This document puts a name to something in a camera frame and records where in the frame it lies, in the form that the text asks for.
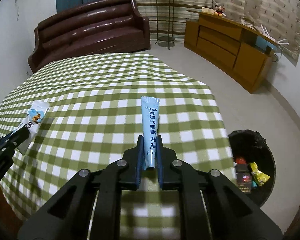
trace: green and white tablecloth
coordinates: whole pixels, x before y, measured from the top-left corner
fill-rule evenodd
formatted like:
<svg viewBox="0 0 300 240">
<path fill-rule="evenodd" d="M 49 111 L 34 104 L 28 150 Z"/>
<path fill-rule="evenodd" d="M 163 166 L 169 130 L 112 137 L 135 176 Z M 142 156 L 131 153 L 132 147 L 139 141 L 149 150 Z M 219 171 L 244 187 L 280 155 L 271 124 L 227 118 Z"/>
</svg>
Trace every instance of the green and white tablecloth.
<svg viewBox="0 0 300 240">
<path fill-rule="evenodd" d="M 207 85 L 143 53 L 69 58 L 39 70 L 0 105 L 4 136 L 34 100 L 50 103 L 27 156 L 16 151 L 1 181 L 17 216 L 33 214 L 78 170 L 104 169 L 135 147 L 145 95 L 160 99 L 165 147 L 196 169 L 219 169 L 234 180 L 226 130 Z M 160 191 L 156 172 L 143 174 L 137 192 L 122 193 L 122 239 L 178 239 L 178 225 L 178 194 Z"/>
</svg>

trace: leather sofa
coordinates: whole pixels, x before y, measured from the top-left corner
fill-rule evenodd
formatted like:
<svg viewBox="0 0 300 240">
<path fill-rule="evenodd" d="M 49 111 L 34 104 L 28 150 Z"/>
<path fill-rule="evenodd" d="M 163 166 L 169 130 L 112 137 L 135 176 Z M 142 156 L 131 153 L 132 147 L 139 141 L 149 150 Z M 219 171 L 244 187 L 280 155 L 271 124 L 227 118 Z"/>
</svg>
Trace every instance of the leather sofa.
<svg viewBox="0 0 300 240">
<path fill-rule="evenodd" d="M 150 49 L 149 19 L 135 0 L 99 0 L 57 13 L 34 30 L 33 73 L 48 63 L 90 54 Z"/>
</svg>

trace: silver bolt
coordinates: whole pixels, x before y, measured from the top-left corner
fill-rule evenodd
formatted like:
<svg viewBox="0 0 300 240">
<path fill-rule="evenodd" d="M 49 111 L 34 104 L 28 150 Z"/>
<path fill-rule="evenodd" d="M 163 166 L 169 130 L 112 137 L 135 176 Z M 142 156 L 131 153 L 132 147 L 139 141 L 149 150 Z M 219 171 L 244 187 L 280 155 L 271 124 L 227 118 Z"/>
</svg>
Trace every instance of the silver bolt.
<svg viewBox="0 0 300 240">
<path fill-rule="evenodd" d="M 211 170 L 210 173 L 213 177 L 219 177 L 221 174 L 218 170 Z"/>
<path fill-rule="evenodd" d="M 125 160 L 123 160 L 123 159 L 117 161 L 117 165 L 120 166 L 120 167 L 123 167 L 126 164 L 127 164 L 127 162 Z"/>
<path fill-rule="evenodd" d="M 80 177 L 85 177 L 85 176 L 87 176 L 88 174 L 89 174 L 89 171 L 86 170 L 86 169 L 83 169 L 83 170 L 79 171 L 79 176 L 80 176 Z"/>
<path fill-rule="evenodd" d="M 179 167 L 179 166 L 182 165 L 182 161 L 181 161 L 181 160 L 174 160 L 174 161 L 172 162 L 172 165 L 173 165 L 173 166 L 176 166 L 176 167 Z"/>
</svg>

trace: wooden cabinet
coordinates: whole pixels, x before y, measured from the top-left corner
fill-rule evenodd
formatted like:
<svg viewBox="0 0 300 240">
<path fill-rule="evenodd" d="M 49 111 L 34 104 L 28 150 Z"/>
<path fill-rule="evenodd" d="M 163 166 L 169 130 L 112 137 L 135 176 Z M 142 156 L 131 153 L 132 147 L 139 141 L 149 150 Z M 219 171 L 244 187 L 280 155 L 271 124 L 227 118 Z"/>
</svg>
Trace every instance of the wooden cabinet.
<svg viewBox="0 0 300 240">
<path fill-rule="evenodd" d="M 198 22 L 186 22 L 184 46 L 253 93 L 266 77 L 274 53 L 273 46 L 258 48 L 256 40 L 261 36 L 269 43 L 277 44 L 245 25 L 203 12 L 197 13 Z"/>
</svg>

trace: stuffed toy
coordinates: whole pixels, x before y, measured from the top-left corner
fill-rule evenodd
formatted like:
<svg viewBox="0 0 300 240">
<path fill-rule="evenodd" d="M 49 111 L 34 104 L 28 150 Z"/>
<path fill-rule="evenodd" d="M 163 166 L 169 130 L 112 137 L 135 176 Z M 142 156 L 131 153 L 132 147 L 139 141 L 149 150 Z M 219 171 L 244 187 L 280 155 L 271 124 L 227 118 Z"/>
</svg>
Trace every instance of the stuffed toy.
<svg viewBox="0 0 300 240">
<path fill-rule="evenodd" d="M 216 9 L 216 11 L 214 12 L 214 15 L 220 16 L 220 17 L 226 16 L 226 14 L 225 14 L 226 9 L 224 9 L 220 5 L 216 4 L 215 9 Z"/>
</svg>

